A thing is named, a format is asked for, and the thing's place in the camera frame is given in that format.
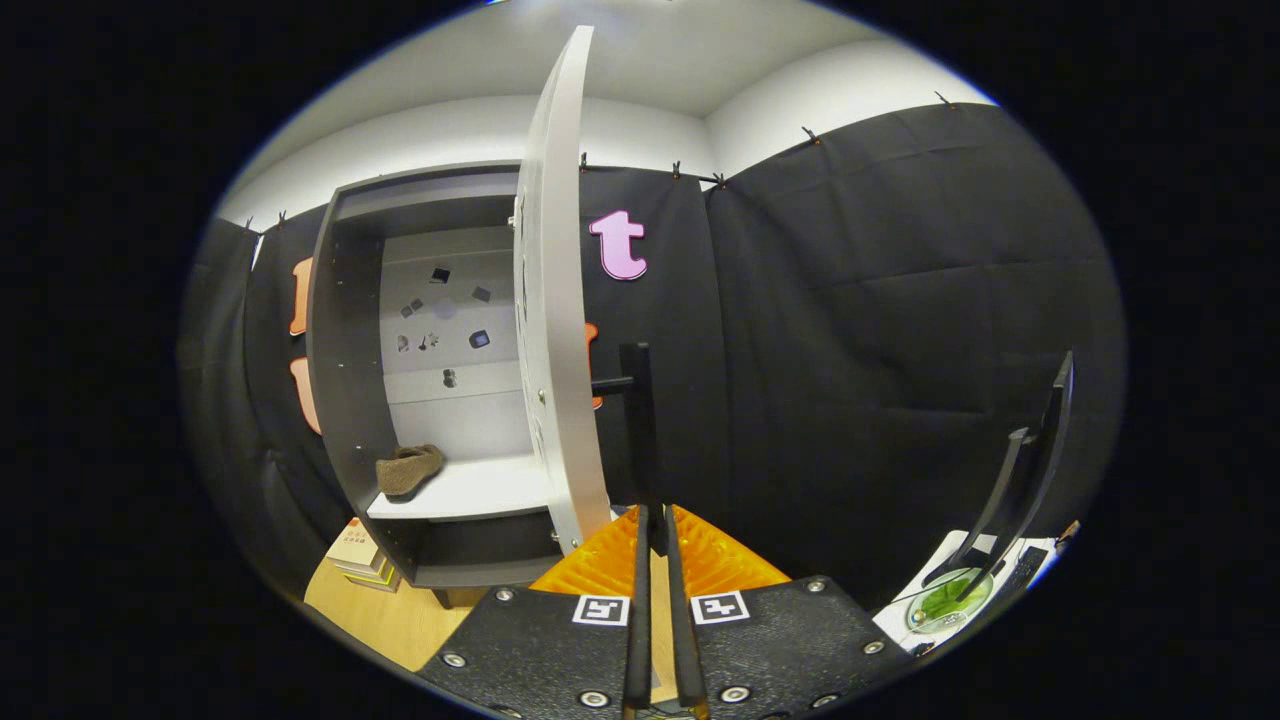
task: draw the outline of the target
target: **brown cloth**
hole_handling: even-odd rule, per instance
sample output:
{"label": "brown cloth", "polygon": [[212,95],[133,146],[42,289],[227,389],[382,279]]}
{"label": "brown cloth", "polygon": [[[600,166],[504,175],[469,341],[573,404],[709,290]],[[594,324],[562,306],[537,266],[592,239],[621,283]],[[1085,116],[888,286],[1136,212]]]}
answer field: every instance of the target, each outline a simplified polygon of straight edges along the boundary
{"label": "brown cloth", "polygon": [[376,462],[378,489],[388,497],[408,495],[443,466],[444,455],[434,445],[397,447],[396,460]]}

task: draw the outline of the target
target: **white cabinet door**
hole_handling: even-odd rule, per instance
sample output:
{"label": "white cabinet door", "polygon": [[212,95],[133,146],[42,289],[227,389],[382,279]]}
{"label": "white cabinet door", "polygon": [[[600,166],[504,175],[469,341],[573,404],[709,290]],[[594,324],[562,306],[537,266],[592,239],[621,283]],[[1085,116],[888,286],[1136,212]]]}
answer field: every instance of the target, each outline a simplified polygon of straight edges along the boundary
{"label": "white cabinet door", "polygon": [[573,31],[538,99],[515,208],[516,336],[534,455],[568,555],[609,523],[591,410],[579,250],[579,126],[593,28]]}

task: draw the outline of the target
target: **ceiling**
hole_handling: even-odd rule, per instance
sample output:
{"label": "ceiling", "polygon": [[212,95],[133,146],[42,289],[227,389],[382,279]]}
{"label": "ceiling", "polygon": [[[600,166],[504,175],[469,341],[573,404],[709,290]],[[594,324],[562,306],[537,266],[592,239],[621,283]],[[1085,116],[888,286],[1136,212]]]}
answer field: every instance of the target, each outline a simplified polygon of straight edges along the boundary
{"label": "ceiling", "polygon": [[586,96],[705,118],[787,63],[879,31],[804,0],[508,0],[419,33],[312,101],[232,192],[333,132],[466,97],[538,95],[573,27],[595,27]]}

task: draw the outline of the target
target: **wooden floor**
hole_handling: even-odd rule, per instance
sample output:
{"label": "wooden floor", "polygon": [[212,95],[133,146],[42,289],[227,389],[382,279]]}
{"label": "wooden floor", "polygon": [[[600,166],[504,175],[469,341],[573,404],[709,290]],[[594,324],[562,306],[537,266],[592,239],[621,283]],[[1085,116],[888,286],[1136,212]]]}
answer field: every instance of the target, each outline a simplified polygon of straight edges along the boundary
{"label": "wooden floor", "polygon": [[[649,573],[653,667],[659,683],[650,697],[662,702],[676,697],[667,559],[650,552]],[[451,591],[453,609],[444,610],[429,589],[406,582],[394,593],[360,587],[325,560],[311,575],[303,600],[360,642],[416,671],[440,650],[485,592]]]}

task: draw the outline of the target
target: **white shelf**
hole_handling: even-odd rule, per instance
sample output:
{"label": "white shelf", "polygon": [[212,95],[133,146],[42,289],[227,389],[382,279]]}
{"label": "white shelf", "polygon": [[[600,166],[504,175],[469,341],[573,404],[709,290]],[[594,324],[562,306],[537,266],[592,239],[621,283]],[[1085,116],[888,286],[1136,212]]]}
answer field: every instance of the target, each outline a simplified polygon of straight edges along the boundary
{"label": "white shelf", "polygon": [[408,502],[378,493],[369,516],[378,520],[477,520],[547,507],[547,475],[532,454],[445,461]]}

